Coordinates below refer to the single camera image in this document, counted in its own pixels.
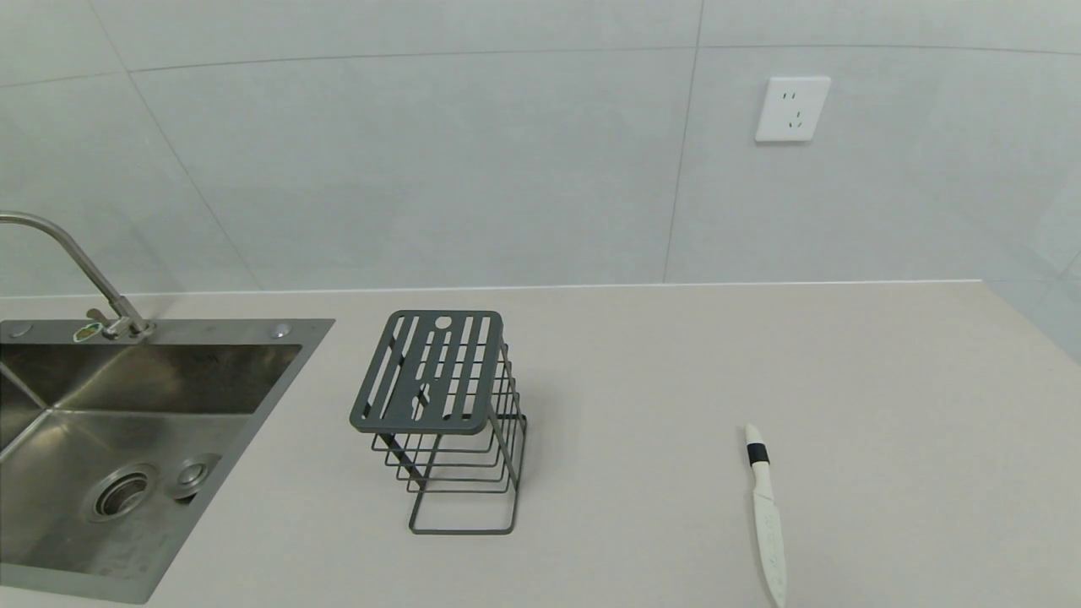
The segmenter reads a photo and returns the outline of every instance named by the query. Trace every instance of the sticker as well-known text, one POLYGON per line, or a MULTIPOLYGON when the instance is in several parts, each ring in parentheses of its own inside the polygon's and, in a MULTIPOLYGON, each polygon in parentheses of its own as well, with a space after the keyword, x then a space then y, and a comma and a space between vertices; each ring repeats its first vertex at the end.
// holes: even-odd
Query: sticker
POLYGON ((71 340, 74 340, 76 343, 85 342, 91 338, 94 338, 98 333, 102 333, 103 329, 105 329, 105 326, 98 322, 93 322, 88 326, 83 326, 79 328, 79 331, 75 332, 75 335, 71 336, 71 340))

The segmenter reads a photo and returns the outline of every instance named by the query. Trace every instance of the stainless steel sink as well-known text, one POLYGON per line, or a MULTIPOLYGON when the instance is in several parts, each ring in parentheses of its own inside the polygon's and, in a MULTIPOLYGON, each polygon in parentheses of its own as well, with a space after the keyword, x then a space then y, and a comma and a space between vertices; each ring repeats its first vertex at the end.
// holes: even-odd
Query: stainless steel sink
POLYGON ((332 323, 0 323, 0 583, 146 602, 332 323))

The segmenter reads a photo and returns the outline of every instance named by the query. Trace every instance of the electrical outlet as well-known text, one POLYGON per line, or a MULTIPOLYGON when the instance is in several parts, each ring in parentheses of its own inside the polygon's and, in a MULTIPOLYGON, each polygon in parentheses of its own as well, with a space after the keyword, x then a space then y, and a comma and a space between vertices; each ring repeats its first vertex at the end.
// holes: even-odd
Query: electrical outlet
POLYGON ((810 142, 829 93, 827 76, 774 76, 765 88, 756 142, 810 142))

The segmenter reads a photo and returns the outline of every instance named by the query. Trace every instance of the metal wire rack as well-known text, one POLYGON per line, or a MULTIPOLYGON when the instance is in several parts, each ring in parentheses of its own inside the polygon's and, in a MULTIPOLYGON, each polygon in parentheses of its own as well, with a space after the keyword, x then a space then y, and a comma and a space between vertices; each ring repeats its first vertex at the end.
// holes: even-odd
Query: metal wire rack
POLYGON ((349 421, 416 494, 414 533, 513 530, 528 421, 507 353, 494 312, 399 310, 387 320, 349 421), (422 523, 426 497, 440 495, 444 504, 425 508, 433 523, 422 523))

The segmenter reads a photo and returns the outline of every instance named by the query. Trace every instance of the knife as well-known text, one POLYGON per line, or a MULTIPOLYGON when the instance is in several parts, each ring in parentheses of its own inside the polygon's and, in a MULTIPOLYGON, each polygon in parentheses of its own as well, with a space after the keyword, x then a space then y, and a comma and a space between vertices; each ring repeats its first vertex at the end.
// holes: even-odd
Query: knife
POLYGON ((755 472, 755 531, 758 534, 762 573, 765 574, 773 602, 777 608, 785 608, 788 572, 785 569, 785 543, 780 537, 780 513, 773 502, 770 457, 765 452, 762 435, 752 424, 747 425, 747 457, 750 468, 755 472))

